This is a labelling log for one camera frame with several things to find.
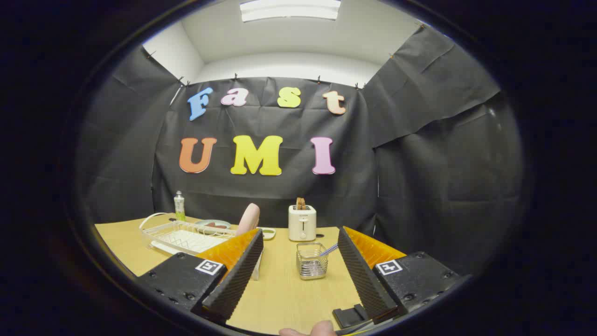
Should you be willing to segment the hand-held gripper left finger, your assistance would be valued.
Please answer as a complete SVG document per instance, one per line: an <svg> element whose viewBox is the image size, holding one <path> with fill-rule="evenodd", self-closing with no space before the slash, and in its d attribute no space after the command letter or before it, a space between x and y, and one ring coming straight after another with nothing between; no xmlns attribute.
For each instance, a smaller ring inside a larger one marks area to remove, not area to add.
<svg viewBox="0 0 597 336"><path fill-rule="evenodd" d="M152 295L182 311L225 323L237 307L263 251L254 228L196 255L179 252L139 277Z"/></svg>

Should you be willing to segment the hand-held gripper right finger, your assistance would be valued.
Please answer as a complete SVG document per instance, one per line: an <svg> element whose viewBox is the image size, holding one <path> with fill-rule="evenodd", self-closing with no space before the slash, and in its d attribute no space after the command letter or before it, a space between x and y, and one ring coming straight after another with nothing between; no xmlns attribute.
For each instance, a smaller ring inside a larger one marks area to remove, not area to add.
<svg viewBox="0 0 597 336"><path fill-rule="evenodd" d="M340 229L338 248L361 304L375 324L423 308L471 278L426 252L405 254L349 227Z"/></svg>

